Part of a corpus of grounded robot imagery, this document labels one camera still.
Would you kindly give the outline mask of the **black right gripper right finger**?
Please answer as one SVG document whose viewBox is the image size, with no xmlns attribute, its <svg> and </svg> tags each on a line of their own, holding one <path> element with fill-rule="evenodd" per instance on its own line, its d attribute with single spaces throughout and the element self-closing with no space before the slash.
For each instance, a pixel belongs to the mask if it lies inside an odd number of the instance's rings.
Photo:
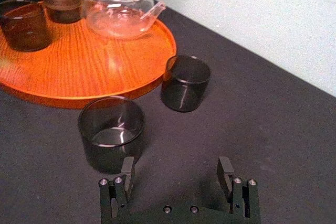
<svg viewBox="0 0 336 224">
<path fill-rule="evenodd" d="M 260 207 L 256 180 L 243 180 L 235 177 L 232 164 L 225 156 L 218 158 L 217 177 L 226 200 L 230 204 L 225 218 L 227 220 L 259 220 Z"/>
</svg>

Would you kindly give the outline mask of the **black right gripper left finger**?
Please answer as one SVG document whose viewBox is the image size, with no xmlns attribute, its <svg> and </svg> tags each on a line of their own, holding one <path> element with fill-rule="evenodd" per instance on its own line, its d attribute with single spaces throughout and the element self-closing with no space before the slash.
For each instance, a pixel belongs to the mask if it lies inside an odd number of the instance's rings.
<svg viewBox="0 0 336 224">
<path fill-rule="evenodd" d="M 112 179 L 99 180 L 101 219 L 121 219 L 129 214 L 128 203 L 131 197 L 135 174 L 133 156 L 125 157 L 121 172 L 113 174 Z"/>
</svg>

